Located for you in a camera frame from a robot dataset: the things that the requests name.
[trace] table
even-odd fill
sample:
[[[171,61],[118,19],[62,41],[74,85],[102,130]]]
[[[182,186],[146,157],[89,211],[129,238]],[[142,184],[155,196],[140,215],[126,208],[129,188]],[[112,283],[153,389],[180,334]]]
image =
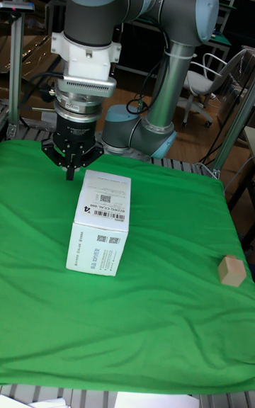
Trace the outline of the table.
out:
[[[114,278],[65,268],[84,169],[66,182],[39,142],[0,144],[0,383],[253,390],[255,285],[222,183],[109,155],[90,169],[132,179]],[[219,282],[225,254],[247,268],[238,289]]]

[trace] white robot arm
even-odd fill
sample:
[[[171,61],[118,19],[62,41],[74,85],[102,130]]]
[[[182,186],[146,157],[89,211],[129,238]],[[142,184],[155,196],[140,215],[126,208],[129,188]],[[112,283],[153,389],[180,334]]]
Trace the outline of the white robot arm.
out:
[[[56,85],[57,129],[53,141],[43,142],[42,150],[67,168],[67,179],[103,153],[95,128],[103,99],[113,94],[116,85],[109,72],[111,62],[119,60],[121,45],[112,42],[113,31],[117,24],[145,15],[166,36],[152,102],[143,118],[132,106],[110,108],[103,141],[161,159],[176,136],[171,120],[194,50],[212,35],[218,0],[63,1],[67,2],[64,31],[52,34],[52,52],[64,61],[63,79]]]

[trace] barcode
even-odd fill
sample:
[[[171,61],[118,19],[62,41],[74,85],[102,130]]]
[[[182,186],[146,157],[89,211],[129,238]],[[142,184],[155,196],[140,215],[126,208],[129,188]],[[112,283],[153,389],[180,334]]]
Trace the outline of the barcode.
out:
[[[103,216],[103,217],[112,217],[113,219],[121,219],[122,221],[125,219],[124,215],[116,215],[114,212],[106,212],[106,211],[98,211],[95,210],[94,214],[97,216]]]
[[[105,243],[107,241],[107,237],[105,237],[104,235],[98,235],[97,241],[102,241],[103,243]]]
[[[111,203],[111,197],[109,195],[103,195],[100,197],[101,202],[108,202]]]
[[[109,244],[118,244],[120,242],[120,238],[110,238]]]

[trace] box label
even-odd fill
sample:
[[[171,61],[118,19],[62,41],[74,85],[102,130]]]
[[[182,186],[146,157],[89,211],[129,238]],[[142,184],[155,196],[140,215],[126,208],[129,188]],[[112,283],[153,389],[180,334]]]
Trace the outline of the box label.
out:
[[[67,109],[69,109],[70,111],[74,111],[74,112],[79,112],[79,106],[75,106],[74,104],[72,104],[72,103],[65,103],[65,107],[67,108]]]
[[[67,268],[114,276],[127,233],[73,224]]]
[[[86,187],[83,216],[94,215],[123,222],[126,214],[128,185],[98,178],[95,186],[93,181],[90,181]]]

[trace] cable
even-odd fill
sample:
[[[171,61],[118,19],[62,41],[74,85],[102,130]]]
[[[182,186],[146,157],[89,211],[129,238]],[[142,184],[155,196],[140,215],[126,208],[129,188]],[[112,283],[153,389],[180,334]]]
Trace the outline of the cable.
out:
[[[18,104],[18,109],[21,109],[21,106],[27,102],[27,100],[30,98],[32,92],[35,90],[35,89],[34,89],[35,86],[34,86],[34,87],[31,89],[31,91],[29,92],[29,94],[28,94],[28,89],[29,89],[29,86],[32,84],[32,82],[33,82],[35,79],[37,79],[38,77],[43,77],[43,78],[45,78],[45,77],[48,77],[48,76],[50,76],[50,77],[57,77],[58,79],[63,79],[63,78],[64,78],[64,76],[63,76],[62,73],[57,73],[57,72],[45,72],[45,73],[35,74],[35,76],[33,76],[33,77],[31,77],[31,79],[29,79],[28,83],[27,83],[26,86],[25,86],[24,95],[23,95],[22,100],[20,100],[20,102],[19,102],[19,104]]]
[[[214,101],[215,101],[215,100],[217,100],[218,103],[220,103],[219,98],[216,97],[216,98],[214,98]],[[211,104],[211,103],[208,103],[208,105],[209,105],[209,106],[212,106],[212,108],[215,108],[215,109],[219,109],[219,108],[220,108],[220,106],[215,106],[214,104]]]
[[[143,83],[143,85],[142,85],[142,88],[141,88],[141,92],[140,92],[139,98],[136,98],[136,96],[138,95],[138,93],[136,93],[135,96],[134,96],[134,98],[131,99],[130,101],[128,101],[128,103],[126,104],[126,109],[127,109],[127,111],[128,111],[129,114],[131,114],[131,115],[140,115],[141,113],[147,112],[147,111],[149,111],[149,110],[152,108],[152,106],[154,105],[155,101],[157,100],[157,98],[158,98],[158,96],[159,96],[159,92],[160,92],[160,90],[161,90],[161,88],[162,88],[162,85],[163,85],[164,80],[165,80],[165,77],[166,77],[166,71],[167,71],[167,63],[166,63],[166,61],[167,61],[167,59],[168,59],[168,57],[166,57],[165,55],[163,55],[162,59],[157,63],[157,65],[155,65],[155,66],[152,68],[152,70],[151,70],[151,71],[149,72],[149,74],[146,76],[146,78],[145,78],[145,80],[144,80],[144,83]],[[152,102],[151,102],[149,105],[147,105],[147,104],[143,101],[143,102],[142,102],[142,109],[139,110],[138,112],[133,112],[132,110],[129,109],[129,105],[130,105],[131,103],[133,103],[134,101],[138,101],[138,102],[139,102],[139,101],[142,100],[142,98],[145,97],[145,95],[143,95],[143,90],[144,90],[144,88],[145,88],[145,84],[146,84],[148,78],[151,77],[153,71],[154,71],[162,62],[163,62],[163,64],[165,64],[165,70],[164,70],[164,74],[163,74],[163,77],[162,77],[162,79],[161,79],[161,83],[160,83],[160,86],[159,86],[159,88],[158,88],[158,90],[157,90],[157,93],[156,93],[155,97],[153,98]]]
[[[208,161],[208,162],[205,163],[205,166],[209,166],[209,164],[211,164],[211,163],[214,162],[214,161],[215,161],[215,158],[210,159],[210,161]]]
[[[233,176],[233,178],[231,178],[231,180],[228,182],[227,186],[224,189],[224,193],[226,192],[227,188],[229,187],[229,185],[231,184],[231,182],[234,181],[234,179],[237,177],[237,175],[239,175],[239,173],[241,172],[241,170],[244,168],[244,166],[247,165],[247,162],[251,161],[253,158],[255,158],[255,156],[251,156],[247,161],[245,161],[245,163],[242,165],[242,167],[240,167],[239,171]]]
[[[180,60],[192,60],[193,59],[193,55],[182,56],[182,55],[177,55],[177,54],[171,54],[167,51],[165,51],[165,54],[168,55],[169,57],[173,57],[173,59],[180,59]]]
[[[242,128],[241,131],[240,131],[240,134],[241,134],[242,130],[247,126],[247,123],[249,123],[249,121],[251,120],[251,117],[252,117],[253,114],[254,114],[254,111],[251,110],[250,115],[249,115],[249,117],[248,117],[247,120],[246,120],[246,123],[244,124],[243,128]],[[206,157],[203,157],[199,162],[205,161],[209,156],[211,156],[213,153],[215,153],[219,148],[221,148],[222,143],[221,143],[220,145],[218,145],[216,148],[214,148],[214,150],[211,151]],[[211,159],[209,162],[206,162],[205,165],[207,166],[207,165],[210,164],[211,162],[214,162],[214,160],[215,160],[215,158]]]
[[[21,116],[20,116],[20,121],[21,121],[21,123],[25,126],[25,128],[26,128],[26,127],[29,128],[28,124],[25,122],[24,119],[22,119]]]
[[[215,180],[218,180],[218,178],[211,172],[211,170],[210,170],[207,166],[205,166],[202,162],[196,162],[196,163],[194,164],[194,166],[202,166],[205,170],[207,170],[207,172],[209,172],[209,174],[210,174]]]
[[[167,35],[164,27],[154,18],[152,18],[151,16],[149,18],[144,19],[144,21],[148,21],[151,24],[154,24],[154,26],[156,26],[162,33],[165,39],[165,43],[166,43],[166,50],[168,51],[170,49],[170,40],[169,40],[169,36]]]
[[[47,69],[48,72],[52,72],[54,71],[54,69],[57,67],[57,65],[60,63],[61,61],[61,57],[60,55],[58,55],[54,62],[52,62],[52,64],[49,66],[49,68]],[[42,78],[33,86],[33,88],[30,90],[29,94],[28,94],[28,99],[31,97],[31,95],[33,95],[33,92],[39,87],[39,85],[45,80],[47,76],[42,76]]]
[[[5,44],[6,44],[6,41],[8,40],[8,36],[9,36],[9,34],[7,33],[7,35],[6,35],[6,37],[4,38],[4,41],[3,41],[3,43],[2,43],[2,46],[0,47],[0,54],[1,54],[3,48],[4,48]]]
[[[229,118],[230,118],[230,116],[231,116],[231,114],[232,114],[232,112],[233,112],[235,106],[237,105],[237,102],[238,102],[239,98],[242,97],[242,94],[243,94],[245,88],[247,87],[247,84],[248,84],[248,82],[249,82],[249,80],[250,80],[252,74],[254,73],[254,70],[255,70],[255,65],[253,66],[250,75],[247,77],[247,79],[246,79],[246,81],[245,81],[245,84],[244,84],[244,86],[242,87],[242,90],[239,92],[239,95],[237,95],[237,97],[234,99],[233,104],[232,104],[232,107],[230,108],[230,110],[229,110],[229,112],[228,112],[228,114],[227,114],[227,116],[226,116],[226,118],[225,118],[225,120],[224,120],[224,122],[223,122],[223,124],[222,124],[222,127],[220,128],[220,131],[218,132],[216,138],[214,139],[212,145],[210,146],[210,148],[209,148],[207,154],[200,160],[200,162],[205,162],[206,159],[207,159],[212,153],[214,153],[214,151],[216,151],[216,150],[213,150],[213,147],[215,146],[215,144],[216,144],[218,138],[220,137],[220,135],[221,135],[221,133],[222,133],[222,131],[223,131],[223,129],[224,129],[224,126],[226,125],[226,123],[227,123],[227,121],[229,120]]]

